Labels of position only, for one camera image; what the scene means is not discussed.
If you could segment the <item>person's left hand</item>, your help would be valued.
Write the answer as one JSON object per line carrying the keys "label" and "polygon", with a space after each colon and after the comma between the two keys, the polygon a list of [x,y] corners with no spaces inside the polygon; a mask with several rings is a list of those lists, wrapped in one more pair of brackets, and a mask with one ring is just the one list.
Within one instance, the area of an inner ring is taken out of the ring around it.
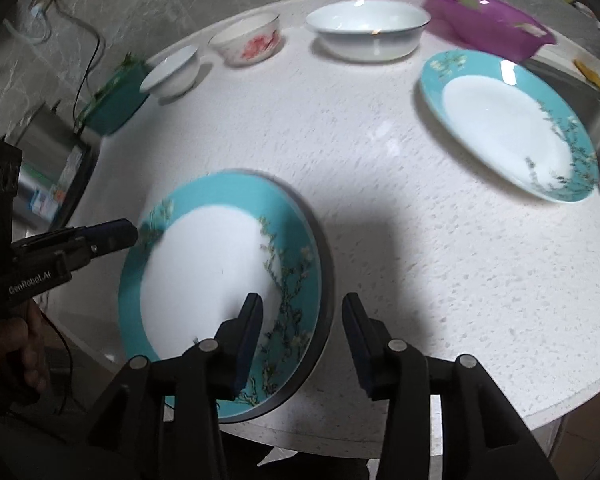
{"label": "person's left hand", "polygon": [[46,389],[50,374],[42,326],[42,312],[33,299],[0,321],[0,379],[11,379],[38,392]]}

